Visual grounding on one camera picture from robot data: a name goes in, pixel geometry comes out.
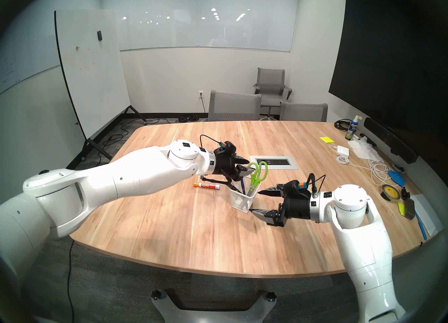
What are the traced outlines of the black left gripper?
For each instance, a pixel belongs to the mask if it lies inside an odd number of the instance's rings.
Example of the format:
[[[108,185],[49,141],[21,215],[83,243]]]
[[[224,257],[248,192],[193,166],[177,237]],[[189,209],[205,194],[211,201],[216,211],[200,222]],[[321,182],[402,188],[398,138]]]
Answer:
[[[248,165],[249,160],[226,151],[214,151],[215,169],[214,174],[222,174],[228,180],[240,181],[253,173],[253,168]]]

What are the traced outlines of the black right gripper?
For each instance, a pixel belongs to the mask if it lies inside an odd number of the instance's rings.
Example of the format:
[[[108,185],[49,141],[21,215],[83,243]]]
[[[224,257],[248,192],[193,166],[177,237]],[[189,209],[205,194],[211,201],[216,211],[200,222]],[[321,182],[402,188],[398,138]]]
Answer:
[[[285,185],[276,185],[259,190],[258,194],[270,197],[283,197],[283,204],[279,204],[276,210],[250,209],[250,212],[255,217],[269,226],[284,227],[286,220],[291,218],[311,219],[311,193],[288,194],[285,190]]]

